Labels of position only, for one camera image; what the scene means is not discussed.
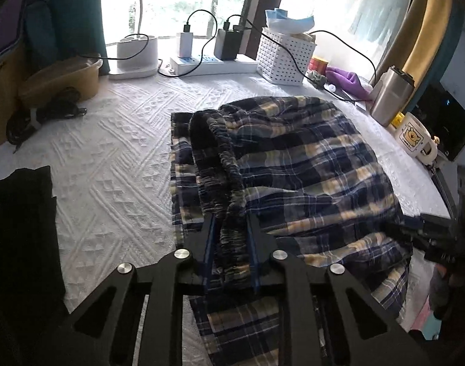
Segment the black cloth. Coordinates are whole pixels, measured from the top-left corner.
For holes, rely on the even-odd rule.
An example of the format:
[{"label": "black cloth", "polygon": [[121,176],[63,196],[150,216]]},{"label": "black cloth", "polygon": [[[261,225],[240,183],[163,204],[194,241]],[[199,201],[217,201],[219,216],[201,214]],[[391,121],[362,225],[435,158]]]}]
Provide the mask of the black cloth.
[{"label": "black cloth", "polygon": [[30,364],[41,333],[67,314],[51,169],[0,181],[0,364]]}]

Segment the metal screw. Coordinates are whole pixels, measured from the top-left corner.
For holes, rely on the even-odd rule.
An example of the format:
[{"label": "metal screw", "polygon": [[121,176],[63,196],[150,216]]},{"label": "metal screw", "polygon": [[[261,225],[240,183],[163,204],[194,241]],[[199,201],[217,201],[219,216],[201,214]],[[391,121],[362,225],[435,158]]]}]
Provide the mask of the metal screw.
[{"label": "metal screw", "polygon": [[175,250],[175,257],[177,259],[186,259],[188,256],[190,256],[190,251],[188,251],[187,249]]},{"label": "metal screw", "polygon": [[276,250],[273,252],[273,258],[277,260],[285,260],[288,254],[284,250]]},{"label": "metal screw", "polygon": [[132,264],[131,263],[122,263],[117,267],[117,271],[119,271],[121,274],[126,274],[128,272],[131,272],[132,270]]},{"label": "metal screw", "polygon": [[336,275],[344,274],[344,271],[346,271],[346,269],[344,268],[344,265],[339,264],[339,263],[331,264],[331,267],[329,267],[329,269],[331,270],[333,274],[336,274]]}]

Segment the white device base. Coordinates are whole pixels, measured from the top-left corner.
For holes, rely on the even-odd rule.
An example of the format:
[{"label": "white device base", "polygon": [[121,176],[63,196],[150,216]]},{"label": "white device base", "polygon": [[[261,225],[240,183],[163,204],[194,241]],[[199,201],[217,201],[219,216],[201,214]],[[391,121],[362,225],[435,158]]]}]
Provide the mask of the white device base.
[{"label": "white device base", "polygon": [[115,60],[109,60],[109,66],[109,79],[112,80],[149,77],[150,75],[156,74],[158,72],[158,68],[156,66],[145,66],[139,67],[138,69],[123,70],[117,67],[117,62]]},{"label": "white device base", "polygon": [[[181,75],[189,72],[192,68],[197,67],[199,62],[200,56],[188,58],[172,56],[170,58],[170,74]],[[215,56],[204,55],[200,67],[189,75],[256,73],[257,70],[258,63],[246,55],[238,55],[236,60],[224,61]]]}]

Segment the teal curtain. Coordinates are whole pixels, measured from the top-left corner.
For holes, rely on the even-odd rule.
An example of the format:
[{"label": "teal curtain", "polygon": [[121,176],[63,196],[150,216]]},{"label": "teal curtain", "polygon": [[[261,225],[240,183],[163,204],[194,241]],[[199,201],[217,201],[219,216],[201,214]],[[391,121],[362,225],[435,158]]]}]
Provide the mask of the teal curtain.
[{"label": "teal curtain", "polygon": [[461,30],[463,29],[463,21],[465,19],[465,11],[456,0],[453,0],[451,13],[448,20],[448,27],[444,35],[443,41],[439,46],[438,53],[434,57],[434,61],[429,68],[424,80],[422,80],[416,93],[404,109],[404,113],[412,111],[420,100],[421,96],[426,91],[430,83],[439,82],[443,77],[446,68],[451,62],[458,42],[460,41]]},{"label": "teal curtain", "polygon": [[[100,0],[26,2],[24,29],[34,70],[77,53],[107,56]],[[108,62],[104,61],[100,74],[108,72]]]}]

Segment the white tablecloth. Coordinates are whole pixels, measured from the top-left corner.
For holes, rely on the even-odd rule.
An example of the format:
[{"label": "white tablecloth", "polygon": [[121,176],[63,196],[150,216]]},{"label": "white tablecloth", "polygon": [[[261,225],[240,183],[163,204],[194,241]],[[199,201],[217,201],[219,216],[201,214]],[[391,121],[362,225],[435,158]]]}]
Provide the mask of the white tablecloth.
[{"label": "white tablecloth", "polygon": [[[60,257],[72,311],[118,264],[155,263],[174,246],[168,191],[170,114],[196,111],[258,95],[332,96],[303,87],[276,86],[256,74],[185,79],[151,77],[111,82],[82,103],[88,114],[49,122],[20,150],[0,146],[0,179],[17,168],[51,166],[57,196]],[[355,106],[334,101],[371,145],[404,213],[448,216],[429,174],[392,136]],[[403,326],[409,328],[426,299],[432,266],[412,259]],[[188,302],[184,302],[186,364],[208,357]]]}]

